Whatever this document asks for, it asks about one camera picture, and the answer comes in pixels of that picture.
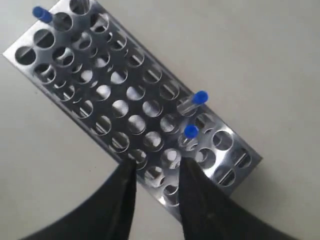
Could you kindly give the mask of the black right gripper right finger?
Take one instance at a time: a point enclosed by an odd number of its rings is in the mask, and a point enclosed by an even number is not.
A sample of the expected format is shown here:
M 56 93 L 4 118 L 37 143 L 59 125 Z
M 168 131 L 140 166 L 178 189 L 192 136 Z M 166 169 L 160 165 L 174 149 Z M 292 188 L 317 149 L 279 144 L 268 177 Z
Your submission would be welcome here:
M 256 174 L 227 195 L 200 165 L 184 157 L 179 167 L 179 213 L 186 240 L 317 240 L 320 193 Z

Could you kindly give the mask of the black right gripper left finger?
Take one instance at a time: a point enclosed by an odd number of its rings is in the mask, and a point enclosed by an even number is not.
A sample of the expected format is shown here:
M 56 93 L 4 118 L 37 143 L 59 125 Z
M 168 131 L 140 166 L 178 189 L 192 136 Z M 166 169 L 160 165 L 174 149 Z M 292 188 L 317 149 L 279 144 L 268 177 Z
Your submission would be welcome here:
M 103 185 L 73 211 L 27 240 L 127 240 L 135 212 L 136 162 L 123 160 Z

